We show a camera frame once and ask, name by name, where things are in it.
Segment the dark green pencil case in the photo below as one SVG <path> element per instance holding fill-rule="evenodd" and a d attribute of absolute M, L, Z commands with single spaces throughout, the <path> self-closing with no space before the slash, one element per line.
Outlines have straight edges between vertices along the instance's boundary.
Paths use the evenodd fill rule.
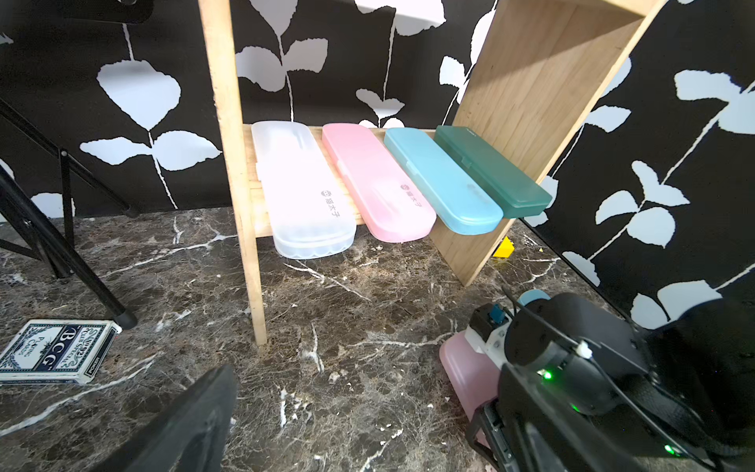
<path fill-rule="evenodd" d="M 499 205 L 506 219 L 538 216 L 552 196 L 466 127 L 438 126 L 436 143 Z"/>

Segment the clear frosted pencil case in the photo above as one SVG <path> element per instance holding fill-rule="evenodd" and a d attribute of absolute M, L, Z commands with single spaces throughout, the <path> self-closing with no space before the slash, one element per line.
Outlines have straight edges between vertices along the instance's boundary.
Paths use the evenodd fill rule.
<path fill-rule="evenodd" d="M 357 223 L 310 129 L 262 121 L 251 134 L 276 251 L 310 260 L 347 250 Z"/>

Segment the teal pencil case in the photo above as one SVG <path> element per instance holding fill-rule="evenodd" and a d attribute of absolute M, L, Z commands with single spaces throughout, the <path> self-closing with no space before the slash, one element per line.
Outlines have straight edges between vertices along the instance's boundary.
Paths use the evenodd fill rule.
<path fill-rule="evenodd" d="M 450 231 L 477 236 L 499 225 L 499 205 L 426 132 L 392 128 L 383 142 Z"/>

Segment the black perforated music stand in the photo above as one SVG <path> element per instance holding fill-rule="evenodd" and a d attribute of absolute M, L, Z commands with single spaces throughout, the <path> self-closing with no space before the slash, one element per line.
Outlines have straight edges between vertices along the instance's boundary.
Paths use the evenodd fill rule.
<path fill-rule="evenodd" d="M 151 1 L 3 1 L 1 22 L 43 22 L 77 20 L 122 25 L 143 23 L 153 13 Z M 94 273 L 75 248 L 75 228 L 71 176 L 77 175 L 88 186 L 100 191 L 116 204 L 124 216 L 135 218 L 137 208 L 127 203 L 90 169 L 76 160 L 70 151 L 47 138 L 31 121 L 6 100 L 1 102 L 1 119 L 59 164 L 62 190 L 64 230 L 59 231 L 45 213 L 22 190 L 10 172 L 1 171 L 1 215 L 26 242 L 24 246 L 3 239 L 1 248 L 47 265 L 52 275 L 66 278 L 76 275 L 110 312 L 124 330 L 131 330 L 138 319 L 125 308 L 104 282 Z"/>

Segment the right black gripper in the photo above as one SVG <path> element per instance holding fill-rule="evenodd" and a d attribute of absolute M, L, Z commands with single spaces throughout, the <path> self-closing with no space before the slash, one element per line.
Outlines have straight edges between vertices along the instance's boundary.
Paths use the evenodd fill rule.
<path fill-rule="evenodd" d="M 496 400 L 475 410 L 465 438 L 495 471 L 554 471 L 554 453 L 545 440 L 530 426 L 507 427 Z"/>

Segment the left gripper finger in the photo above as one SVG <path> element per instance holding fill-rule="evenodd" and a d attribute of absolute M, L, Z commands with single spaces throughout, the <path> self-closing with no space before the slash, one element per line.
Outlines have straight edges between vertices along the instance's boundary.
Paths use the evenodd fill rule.
<path fill-rule="evenodd" d="M 229 365 L 206 372 L 94 471 L 218 471 L 238 382 Z"/>

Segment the small yellow block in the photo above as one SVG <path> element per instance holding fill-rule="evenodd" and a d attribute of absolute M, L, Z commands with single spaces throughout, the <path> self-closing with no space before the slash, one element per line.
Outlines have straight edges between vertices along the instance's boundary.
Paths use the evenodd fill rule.
<path fill-rule="evenodd" d="M 508 259 L 514 253 L 514 251 L 514 244 L 508 237 L 505 237 L 503 238 L 503 241 L 499 243 L 499 246 L 497 246 L 495 252 L 493 252 L 493 257 L 496 259 Z"/>

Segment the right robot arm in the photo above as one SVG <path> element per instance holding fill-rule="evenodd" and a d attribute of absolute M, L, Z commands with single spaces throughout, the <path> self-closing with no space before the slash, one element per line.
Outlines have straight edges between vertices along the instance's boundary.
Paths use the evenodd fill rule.
<path fill-rule="evenodd" d="M 503 363 L 466 439 L 497 471 L 754 467 L 754 313 L 718 299 L 662 328 L 531 290 L 471 319 Z"/>

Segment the light blue pencil case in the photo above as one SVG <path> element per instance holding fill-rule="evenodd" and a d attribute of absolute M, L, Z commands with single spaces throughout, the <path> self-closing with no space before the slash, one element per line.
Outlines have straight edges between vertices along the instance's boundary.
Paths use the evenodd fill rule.
<path fill-rule="evenodd" d="M 550 298 L 550 295 L 548 295 L 548 293 L 546 293 L 545 291 L 542 291 L 540 289 L 530 289 L 523 292 L 517 299 L 517 302 L 522 306 L 526 306 L 532 302 L 538 300 L 550 300 Z"/>

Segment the wooden two-tier shelf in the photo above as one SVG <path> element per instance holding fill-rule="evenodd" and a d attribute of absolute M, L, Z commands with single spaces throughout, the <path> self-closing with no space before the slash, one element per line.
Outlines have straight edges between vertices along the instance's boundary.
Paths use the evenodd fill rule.
<path fill-rule="evenodd" d="M 542 182 L 662 7 L 659 1 L 499 4 L 454 124 Z M 255 340 L 265 344 L 257 241 L 271 226 L 243 122 L 231 8 L 203 1 L 200 12 Z"/>

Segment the playing card box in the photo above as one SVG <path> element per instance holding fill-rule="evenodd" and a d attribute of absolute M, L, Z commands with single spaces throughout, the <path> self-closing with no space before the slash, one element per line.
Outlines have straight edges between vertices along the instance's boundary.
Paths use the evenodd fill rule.
<path fill-rule="evenodd" d="M 1 383 L 86 385 L 121 332 L 111 321 L 31 320 L 1 354 Z"/>

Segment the small pink pencil case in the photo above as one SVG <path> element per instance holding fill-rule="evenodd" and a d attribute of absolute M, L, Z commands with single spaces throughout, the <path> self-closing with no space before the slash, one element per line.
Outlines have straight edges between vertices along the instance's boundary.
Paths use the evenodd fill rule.
<path fill-rule="evenodd" d="M 429 235 L 436 212 L 373 131 L 332 123 L 322 127 L 322 142 L 375 238 L 404 243 Z"/>

